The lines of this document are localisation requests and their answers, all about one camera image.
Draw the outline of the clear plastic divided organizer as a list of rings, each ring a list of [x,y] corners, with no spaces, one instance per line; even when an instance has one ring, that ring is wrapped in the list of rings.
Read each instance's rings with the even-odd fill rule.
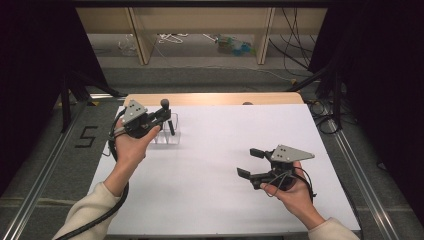
[[[169,130],[168,123],[163,124],[163,129],[158,135],[151,141],[151,144],[162,144],[162,145],[178,145],[180,142],[180,127],[179,127],[179,115],[177,113],[171,114],[171,119],[175,128],[175,135],[172,136]]]

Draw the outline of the dark curtain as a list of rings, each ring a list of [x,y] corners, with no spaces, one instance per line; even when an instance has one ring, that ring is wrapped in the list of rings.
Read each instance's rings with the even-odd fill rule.
[[[0,0],[0,195],[30,155],[61,92],[106,79],[72,6]]]
[[[374,0],[330,7],[310,70],[329,62],[350,26],[343,80],[359,124],[424,225],[424,0]]]

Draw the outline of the white table sheet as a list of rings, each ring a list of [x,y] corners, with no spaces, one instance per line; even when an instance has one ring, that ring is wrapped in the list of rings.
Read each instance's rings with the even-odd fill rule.
[[[304,104],[175,106],[177,141],[153,143],[132,176],[108,229],[114,237],[278,236],[304,232],[276,198],[256,190],[238,169],[267,172],[252,148],[286,145],[311,153],[302,163],[314,204],[356,231],[358,222],[309,109]]]

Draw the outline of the aluminium floor rail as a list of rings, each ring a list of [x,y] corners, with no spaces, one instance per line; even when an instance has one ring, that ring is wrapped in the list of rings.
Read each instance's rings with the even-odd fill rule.
[[[121,98],[71,105],[62,127],[57,108],[30,157],[0,196],[0,240],[50,240],[69,208],[87,194]]]
[[[330,120],[328,125],[330,129],[334,131],[334,136],[339,148],[384,240],[400,240],[391,218],[376,195],[376,192],[371,186],[363,168],[360,166],[360,163],[344,132],[333,120]]]

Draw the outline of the light wooden shelf unit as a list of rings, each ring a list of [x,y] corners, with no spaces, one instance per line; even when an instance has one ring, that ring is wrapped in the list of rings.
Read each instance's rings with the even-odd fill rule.
[[[269,37],[296,28],[302,35],[320,32],[325,8],[109,7],[77,9],[89,34],[131,34],[139,62],[149,63],[160,33],[247,34],[253,37],[257,63],[265,63]]]

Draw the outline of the black metal stand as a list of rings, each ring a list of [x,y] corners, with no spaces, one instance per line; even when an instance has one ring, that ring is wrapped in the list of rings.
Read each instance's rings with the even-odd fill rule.
[[[333,129],[330,131],[330,134],[335,134],[342,129],[340,119],[342,82],[340,80],[340,76],[335,70],[331,70],[328,67],[323,68],[317,73],[314,73],[312,76],[307,77],[301,83],[294,84],[288,89],[288,92],[297,92],[315,81],[319,82],[315,91],[316,97],[319,100],[330,99],[332,101],[332,103],[329,105],[329,108],[327,109],[327,113],[322,116],[320,122],[318,123],[318,127],[320,128],[324,121],[331,121],[333,124]]]
[[[87,86],[94,86],[115,98],[126,97],[126,94],[120,93],[109,87],[106,83],[96,81],[81,72],[70,71],[66,73],[62,77],[60,85],[62,132],[65,132],[72,122],[69,93],[72,93],[78,102],[88,101],[90,99],[90,93],[86,89]]]

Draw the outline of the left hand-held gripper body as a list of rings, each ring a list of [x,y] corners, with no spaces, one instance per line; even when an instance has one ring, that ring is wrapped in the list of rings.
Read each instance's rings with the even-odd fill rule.
[[[122,126],[117,129],[117,134],[128,134],[133,138],[144,137],[153,127],[156,115],[149,113],[148,109],[135,100],[130,100],[126,107]]]

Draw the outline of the person's left hand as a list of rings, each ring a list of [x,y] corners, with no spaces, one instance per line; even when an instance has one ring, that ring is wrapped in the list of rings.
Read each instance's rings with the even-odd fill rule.
[[[115,138],[117,152],[117,167],[119,169],[136,169],[146,157],[147,147],[160,131],[159,126],[153,127],[142,138],[133,138],[122,134]]]

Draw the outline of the colourful plastic toy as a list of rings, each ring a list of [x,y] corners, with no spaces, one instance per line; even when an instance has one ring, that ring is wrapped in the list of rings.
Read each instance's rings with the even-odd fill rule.
[[[249,42],[238,40],[231,36],[218,35],[215,43],[220,53],[243,56],[245,54],[255,55],[256,51]]]

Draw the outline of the person's right hand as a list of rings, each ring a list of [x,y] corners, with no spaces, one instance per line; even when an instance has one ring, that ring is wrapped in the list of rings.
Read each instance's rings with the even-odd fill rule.
[[[279,199],[286,209],[297,217],[308,230],[312,230],[325,222],[325,219],[312,203],[310,191],[305,180],[297,179],[292,188],[287,191],[282,191],[271,184],[265,183],[262,183],[260,187],[269,196]]]

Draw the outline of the clear plastic bag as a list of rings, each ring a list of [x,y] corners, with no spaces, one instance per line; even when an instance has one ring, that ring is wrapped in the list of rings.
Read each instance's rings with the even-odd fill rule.
[[[124,56],[136,56],[137,47],[135,46],[132,34],[126,34],[123,39],[118,42],[118,49]]]

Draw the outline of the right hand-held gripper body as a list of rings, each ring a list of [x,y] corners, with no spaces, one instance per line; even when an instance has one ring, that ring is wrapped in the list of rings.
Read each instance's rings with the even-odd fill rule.
[[[294,163],[315,157],[312,153],[286,145],[278,145],[274,150],[265,152],[264,158],[270,163],[270,170],[267,173],[251,174],[249,181],[255,190],[259,189],[262,183],[271,184],[282,191],[289,190],[298,177]]]

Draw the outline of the black makeup brush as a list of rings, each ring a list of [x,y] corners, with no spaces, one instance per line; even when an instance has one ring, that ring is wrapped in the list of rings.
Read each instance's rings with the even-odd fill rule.
[[[164,109],[170,109],[170,103],[169,103],[169,100],[168,99],[162,99],[161,102],[160,102],[160,104],[161,104],[162,108],[164,108]],[[167,123],[168,123],[169,130],[170,130],[171,135],[174,136],[175,135],[175,128],[174,128],[174,125],[173,125],[171,116],[169,118],[170,118],[170,121],[167,122]]]

